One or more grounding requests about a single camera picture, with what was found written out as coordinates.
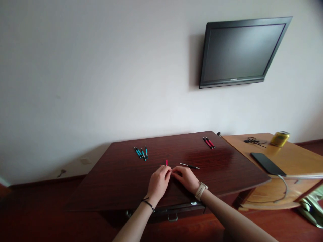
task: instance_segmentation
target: yellow can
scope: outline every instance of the yellow can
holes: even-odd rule
[[[289,139],[289,133],[285,131],[278,131],[273,136],[272,140],[270,141],[271,145],[283,147],[283,145],[287,142]]]

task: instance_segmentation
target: tv frame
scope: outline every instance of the tv frame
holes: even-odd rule
[[[249,19],[249,20],[236,20],[236,21],[223,21],[223,22],[208,22],[206,24],[205,29],[205,37],[204,37],[204,46],[203,46],[203,61],[202,61],[202,70],[201,70],[201,78],[199,89],[209,88],[209,87],[219,87],[219,86],[231,86],[231,85],[240,85],[240,84],[248,84],[248,83],[256,83],[263,82],[265,80],[265,76],[270,67],[270,64],[275,57],[275,54],[278,50],[280,43],[284,37],[284,34],[289,26],[293,17],[280,17],[280,18],[262,18],[262,19]],[[266,69],[262,76],[250,76],[250,77],[240,77],[240,78],[232,78],[232,79],[219,79],[219,80],[211,80],[211,81],[203,81],[205,74],[205,65],[206,65],[206,57],[208,53],[208,48],[210,41],[210,32],[211,29],[217,28],[234,28],[234,27],[247,27],[247,26],[261,26],[261,25],[275,25],[275,24],[285,24],[283,31],[280,34],[280,37],[276,43],[274,51],[268,61]]]

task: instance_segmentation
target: drawer handle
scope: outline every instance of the drawer handle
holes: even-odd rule
[[[178,220],[177,213],[176,213],[176,219],[169,220],[169,215],[167,215],[167,219],[169,222],[176,222]]]
[[[126,215],[128,218],[130,218],[130,217],[132,216],[132,213],[131,213],[131,212],[129,212],[129,210],[127,210],[127,211],[125,212],[125,215]]]

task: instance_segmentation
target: red pen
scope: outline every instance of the red pen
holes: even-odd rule
[[[209,144],[209,142],[206,140],[206,139],[204,139],[204,137],[203,137],[203,140],[205,141],[205,143],[207,143],[208,144],[208,146],[213,150],[213,147]]]
[[[215,145],[214,144],[212,144],[212,142],[207,138],[207,137],[205,137],[206,138],[206,140],[213,146],[213,148],[215,148]]]

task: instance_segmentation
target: black bracelet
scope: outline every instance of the black bracelet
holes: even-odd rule
[[[148,198],[149,198],[149,197],[147,197],[147,198],[145,198],[145,199],[143,199],[143,200],[141,200],[141,201],[142,201],[142,202],[147,203],[147,204],[152,208],[152,213],[154,213],[154,212],[155,212],[155,210],[154,210],[153,206],[152,206],[149,202],[147,202],[147,201],[146,201]]]

